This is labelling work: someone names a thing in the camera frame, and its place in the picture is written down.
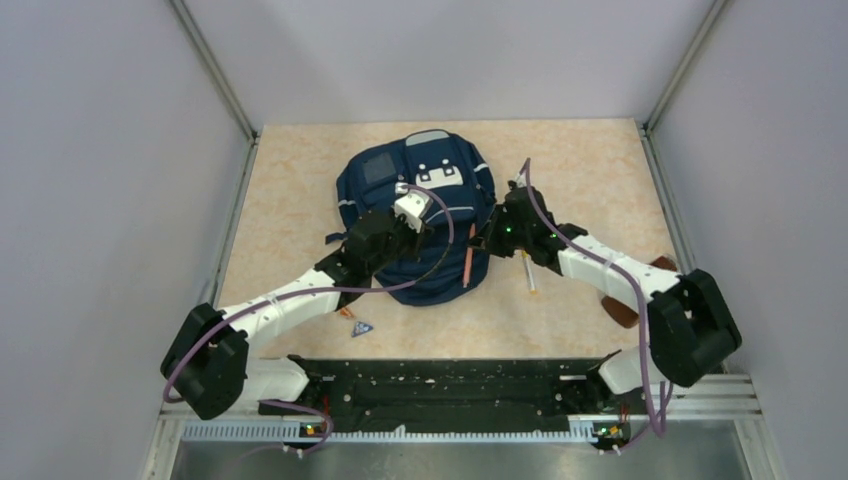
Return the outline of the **white yellow marker pen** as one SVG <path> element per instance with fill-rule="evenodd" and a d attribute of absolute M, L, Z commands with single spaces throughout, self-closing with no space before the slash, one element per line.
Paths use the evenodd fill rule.
<path fill-rule="evenodd" d="M 535 276 L 533 272 L 533 262 L 526 251 L 522 252 L 522 262 L 525 270 L 528 291 L 532 295 L 535 295 L 538 292 L 538 289 L 536 286 Z"/>

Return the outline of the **navy blue student backpack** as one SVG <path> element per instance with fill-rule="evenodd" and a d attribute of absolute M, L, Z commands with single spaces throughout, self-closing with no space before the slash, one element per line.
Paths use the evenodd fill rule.
<path fill-rule="evenodd" d="M 464 137 L 443 129 L 413 133 L 353 156 L 336 180 L 345 227 L 326 243 L 345 239 L 368 211 L 406 214 L 418 227 L 419 247 L 376 273 L 401 304 L 450 302 L 486 279 L 489 257 L 473 250 L 496 204 L 489 165 Z"/>

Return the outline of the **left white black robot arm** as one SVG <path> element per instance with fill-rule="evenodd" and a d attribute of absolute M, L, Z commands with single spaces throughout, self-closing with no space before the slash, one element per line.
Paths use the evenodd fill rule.
<path fill-rule="evenodd" d="M 202 420 L 226 412 L 253 386 L 251 356 L 284 332 L 372 292 L 377 272 L 413 253 L 427 235 L 421 215 L 369 211 L 340 246 L 297 279 L 253 300 L 193 307 L 160 366 L 163 399 L 185 402 Z"/>

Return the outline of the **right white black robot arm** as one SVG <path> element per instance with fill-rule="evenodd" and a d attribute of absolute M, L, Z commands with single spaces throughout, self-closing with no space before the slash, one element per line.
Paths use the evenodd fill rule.
<path fill-rule="evenodd" d="M 652 383 L 691 387 L 741 347 L 741 334 L 708 272 L 642 263 L 577 225 L 552 221 L 540 192 L 516 188 L 469 244 L 502 258 L 524 251 L 536 265 L 591 285 L 636 312 L 638 346 L 609 355 L 588 375 L 586 397 L 594 409 L 612 412 L 627 393 Z"/>

